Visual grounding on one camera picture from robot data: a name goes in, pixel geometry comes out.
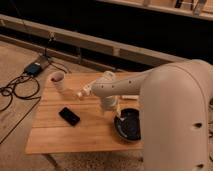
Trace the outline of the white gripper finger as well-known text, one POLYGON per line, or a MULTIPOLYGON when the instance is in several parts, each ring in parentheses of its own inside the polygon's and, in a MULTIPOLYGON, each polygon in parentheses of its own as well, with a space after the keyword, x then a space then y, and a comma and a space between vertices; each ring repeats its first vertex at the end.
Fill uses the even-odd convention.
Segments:
POLYGON ((117 107, 116 107, 116 116, 117 116, 118 118, 121 117, 121 108, 120 108, 120 106, 117 106, 117 107))

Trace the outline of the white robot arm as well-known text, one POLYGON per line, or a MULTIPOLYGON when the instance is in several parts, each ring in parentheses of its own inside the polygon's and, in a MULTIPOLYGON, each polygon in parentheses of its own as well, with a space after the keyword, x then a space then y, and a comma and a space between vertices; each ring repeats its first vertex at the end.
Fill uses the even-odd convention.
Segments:
POLYGON ((139 97, 145 171, 208 171, 213 65, 186 60, 120 80, 107 71, 78 93, 91 94, 105 107, 116 95, 139 97))

